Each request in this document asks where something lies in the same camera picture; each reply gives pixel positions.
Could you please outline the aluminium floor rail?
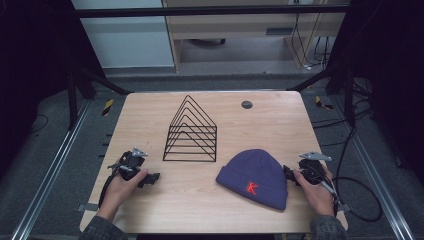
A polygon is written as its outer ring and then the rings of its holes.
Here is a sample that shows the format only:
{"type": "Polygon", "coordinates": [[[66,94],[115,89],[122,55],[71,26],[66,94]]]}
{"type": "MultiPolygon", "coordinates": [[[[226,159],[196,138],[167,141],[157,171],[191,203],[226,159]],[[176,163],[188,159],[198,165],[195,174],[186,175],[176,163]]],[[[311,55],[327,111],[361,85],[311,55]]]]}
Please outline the aluminium floor rail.
{"type": "Polygon", "coordinates": [[[70,128],[56,155],[50,164],[41,184],[39,185],[35,196],[33,197],[29,207],[27,208],[24,216],[15,228],[10,240],[27,240],[38,216],[45,205],[45,202],[52,190],[53,185],[65,163],[67,156],[78,136],[78,133],[85,121],[87,111],[91,105],[90,100],[83,100],[81,108],[78,110],[77,120],[72,128],[70,128]]]}
{"type": "Polygon", "coordinates": [[[353,99],[356,129],[343,158],[340,188],[353,210],[346,214],[356,240],[422,240],[424,189],[395,153],[363,97],[353,99]]]}

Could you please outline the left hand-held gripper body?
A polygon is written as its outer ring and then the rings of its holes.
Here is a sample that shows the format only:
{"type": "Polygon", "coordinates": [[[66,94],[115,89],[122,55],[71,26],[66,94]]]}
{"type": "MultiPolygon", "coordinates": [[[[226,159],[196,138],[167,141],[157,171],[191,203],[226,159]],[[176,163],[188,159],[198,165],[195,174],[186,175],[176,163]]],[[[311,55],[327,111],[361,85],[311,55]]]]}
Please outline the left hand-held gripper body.
{"type": "Polygon", "coordinates": [[[134,147],[132,151],[124,152],[117,163],[110,165],[112,173],[120,174],[125,181],[129,181],[139,172],[147,156],[147,153],[134,147]]]}

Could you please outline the black metal stand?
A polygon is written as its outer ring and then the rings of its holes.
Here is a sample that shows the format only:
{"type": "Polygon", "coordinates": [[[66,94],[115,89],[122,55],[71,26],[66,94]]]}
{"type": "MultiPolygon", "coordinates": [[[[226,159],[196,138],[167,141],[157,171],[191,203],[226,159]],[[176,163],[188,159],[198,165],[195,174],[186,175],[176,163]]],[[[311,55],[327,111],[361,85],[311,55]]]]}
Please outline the black metal stand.
{"type": "Polygon", "coordinates": [[[341,88],[344,88],[344,115],[347,122],[351,127],[356,126],[356,120],[354,115],[353,106],[353,81],[354,81],[354,68],[350,66],[333,65],[327,67],[325,70],[315,74],[306,81],[288,88],[288,91],[303,91],[308,86],[315,84],[316,82],[329,77],[330,81],[327,83],[325,91],[328,94],[336,94],[341,88]]]}
{"type": "Polygon", "coordinates": [[[104,87],[112,90],[117,94],[130,94],[130,91],[115,85],[114,83],[107,80],[105,77],[97,75],[87,69],[70,70],[67,76],[69,130],[73,129],[76,126],[78,120],[77,91],[80,91],[84,99],[93,99],[96,96],[96,91],[93,85],[91,84],[92,81],[103,85],[104,87]]]}

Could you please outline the black horizontal frame bar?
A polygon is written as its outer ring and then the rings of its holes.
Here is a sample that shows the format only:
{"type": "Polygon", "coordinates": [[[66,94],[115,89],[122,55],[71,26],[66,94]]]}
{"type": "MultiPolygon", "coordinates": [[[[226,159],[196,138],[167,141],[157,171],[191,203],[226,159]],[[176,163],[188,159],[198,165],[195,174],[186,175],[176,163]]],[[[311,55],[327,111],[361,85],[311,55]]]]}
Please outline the black horizontal frame bar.
{"type": "Polygon", "coordinates": [[[335,5],[253,5],[253,6],[200,6],[166,8],[83,9],[74,10],[79,18],[156,17],[243,14],[297,14],[341,13],[349,11],[349,4],[335,5]]]}

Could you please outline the yellow black striped tape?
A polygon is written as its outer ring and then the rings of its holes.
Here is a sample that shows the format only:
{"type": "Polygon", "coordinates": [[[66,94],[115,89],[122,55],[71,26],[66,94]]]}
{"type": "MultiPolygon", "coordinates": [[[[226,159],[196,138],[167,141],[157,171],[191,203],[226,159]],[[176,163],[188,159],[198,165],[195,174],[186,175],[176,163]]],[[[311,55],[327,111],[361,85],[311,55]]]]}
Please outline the yellow black striped tape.
{"type": "Polygon", "coordinates": [[[331,105],[331,104],[323,104],[322,101],[321,101],[321,98],[319,96],[315,96],[315,105],[317,107],[321,107],[321,108],[328,109],[328,110],[334,109],[333,105],[331,105]]]}
{"type": "Polygon", "coordinates": [[[105,106],[102,111],[102,116],[107,116],[110,112],[110,109],[114,103],[114,99],[108,99],[105,103],[105,106]]]}

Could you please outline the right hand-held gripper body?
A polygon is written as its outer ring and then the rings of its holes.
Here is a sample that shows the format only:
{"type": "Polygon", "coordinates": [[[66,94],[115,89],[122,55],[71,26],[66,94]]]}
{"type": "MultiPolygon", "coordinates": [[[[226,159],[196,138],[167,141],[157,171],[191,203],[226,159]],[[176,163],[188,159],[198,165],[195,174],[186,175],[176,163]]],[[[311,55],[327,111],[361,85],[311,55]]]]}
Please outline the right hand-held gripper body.
{"type": "Polygon", "coordinates": [[[317,185],[322,182],[327,183],[328,178],[321,164],[323,161],[331,161],[332,158],[318,152],[308,152],[300,154],[301,160],[299,168],[304,178],[312,185],[317,185]]]}

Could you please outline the white cabinet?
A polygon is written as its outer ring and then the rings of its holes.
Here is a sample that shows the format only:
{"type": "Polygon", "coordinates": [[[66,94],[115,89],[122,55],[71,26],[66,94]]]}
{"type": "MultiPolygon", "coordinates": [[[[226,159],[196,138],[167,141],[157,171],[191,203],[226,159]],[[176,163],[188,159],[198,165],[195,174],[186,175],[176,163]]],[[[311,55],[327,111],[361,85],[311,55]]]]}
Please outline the white cabinet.
{"type": "MultiPolygon", "coordinates": [[[[161,8],[161,0],[71,0],[76,10],[161,8]]],[[[173,67],[164,17],[81,20],[103,68],[173,67]]]]}

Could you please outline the light wooden desk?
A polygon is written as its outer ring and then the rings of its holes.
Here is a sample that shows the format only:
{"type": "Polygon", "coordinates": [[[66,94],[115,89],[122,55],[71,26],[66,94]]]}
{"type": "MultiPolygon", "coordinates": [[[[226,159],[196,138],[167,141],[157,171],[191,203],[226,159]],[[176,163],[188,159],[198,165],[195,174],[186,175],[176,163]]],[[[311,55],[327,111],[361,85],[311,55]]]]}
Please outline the light wooden desk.
{"type": "MultiPolygon", "coordinates": [[[[252,6],[252,5],[324,5],[348,4],[350,0],[161,0],[165,7],[252,6]]],[[[253,14],[168,16],[173,60],[180,66],[182,46],[190,39],[235,37],[282,37],[298,68],[307,64],[307,56],[317,37],[338,35],[343,13],[253,14]]]]}

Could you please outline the black curtain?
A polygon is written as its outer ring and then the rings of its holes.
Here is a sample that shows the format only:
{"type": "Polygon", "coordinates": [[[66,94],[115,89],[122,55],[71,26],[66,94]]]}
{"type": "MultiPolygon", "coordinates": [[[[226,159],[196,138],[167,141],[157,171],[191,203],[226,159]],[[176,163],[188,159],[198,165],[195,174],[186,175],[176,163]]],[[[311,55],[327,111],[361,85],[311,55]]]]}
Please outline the black curtain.
{"type": "Polygon", "coordinates": [[[39,103],[67,88],[67,73],[104,72],[71,0],[0,0],[0,177],[10,169],[39,103]]]}
{"type": "Polygon", "coordinates": [[[372,84],[371,102],[401,162],[424,186],[424,0],[350,0],[330,57],[353,38],[356,77],[372,84]]]}

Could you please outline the person's right hand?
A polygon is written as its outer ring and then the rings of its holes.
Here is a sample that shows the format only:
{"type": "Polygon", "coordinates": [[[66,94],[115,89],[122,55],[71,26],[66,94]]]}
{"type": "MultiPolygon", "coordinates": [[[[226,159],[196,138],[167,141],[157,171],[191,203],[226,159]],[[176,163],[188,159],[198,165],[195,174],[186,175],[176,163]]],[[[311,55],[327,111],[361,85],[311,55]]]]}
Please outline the person's right hand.
{"type": "Polygon", "coordinates": [[[302,173],[295,170],[294,176],[300,184],[311,208],[318,216],[335,216],[333,195],[322,184],[312,185],[303,176],[302,173]]]}

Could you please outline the person's left hand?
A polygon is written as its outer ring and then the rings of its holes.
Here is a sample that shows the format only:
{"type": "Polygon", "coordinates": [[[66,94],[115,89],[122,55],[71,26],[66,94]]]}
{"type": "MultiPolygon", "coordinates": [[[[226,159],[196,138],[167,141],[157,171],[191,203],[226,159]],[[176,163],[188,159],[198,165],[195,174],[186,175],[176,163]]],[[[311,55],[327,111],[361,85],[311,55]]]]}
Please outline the person's left hand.
{"type": "Polygon", "coordinates": [[[120,175],[113,178],[104,195],[103,203],[96,215],[112,222],[122,203],[137,188],[137,185],[148,174],[147,169],[140,170],[131,180],[125,181],[120,175]]]}

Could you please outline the dark flat object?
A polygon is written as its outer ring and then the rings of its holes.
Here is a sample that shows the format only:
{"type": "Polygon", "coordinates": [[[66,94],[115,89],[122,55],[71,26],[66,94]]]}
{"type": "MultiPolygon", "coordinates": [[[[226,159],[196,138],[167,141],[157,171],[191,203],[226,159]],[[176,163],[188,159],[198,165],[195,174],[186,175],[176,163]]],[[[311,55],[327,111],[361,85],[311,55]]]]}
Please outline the dark flat object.
{"type": "Polygon", "coordinates": [[[225,38],[221,38],[221,39],[190,39],[189,41],[196,46],[204,46],[204,47],[220,46],[220,45],[224,45],[226,43],[225,38]]]}

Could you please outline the purple knit beanie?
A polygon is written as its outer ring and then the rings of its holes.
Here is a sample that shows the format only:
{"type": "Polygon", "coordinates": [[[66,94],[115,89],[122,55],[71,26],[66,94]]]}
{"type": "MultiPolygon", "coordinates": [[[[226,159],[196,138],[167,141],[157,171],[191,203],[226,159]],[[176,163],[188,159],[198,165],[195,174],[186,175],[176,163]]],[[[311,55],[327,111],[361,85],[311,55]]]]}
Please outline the purple knit beanie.
{"type": "Polygon", "coordinates": [[[265,150],[238,153],[221,168],[216,182],[267,207],[286,209],[286,175],[280,163],[265,150]]]}

